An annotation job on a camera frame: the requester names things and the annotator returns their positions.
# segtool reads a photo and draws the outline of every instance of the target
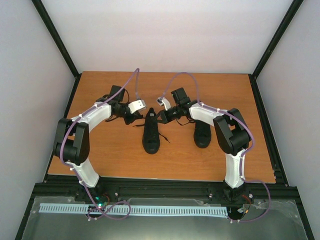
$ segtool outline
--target gray floor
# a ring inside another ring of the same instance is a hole
[[[252,223],[232,223],[214,217],[141,217],[130,216],[115,221],[102,218],[88,221],[85,215],[37,213],[39,204],[65,203],[39,198],[35,201],[23,239],[28,240],[303,240],[307,239],[298,210],[292,201],[273,201],[272,210],[262,219]],[[132,200],[132,205],[161,205],[163,200]],[[199,205],[197,201],[166,200],[166,205]],[[244,219],[264,212],[267,203],[251,206]]]

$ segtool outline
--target gray wall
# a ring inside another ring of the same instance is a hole
[[[320,239],[320,1],[304,1],[258,77],[290,185]]]
[[[292,0],[43,0],[79,71],[252,73]]]
[[[0,239],[12,240],[73,84],[30,0],[1,2],[0,73]]]

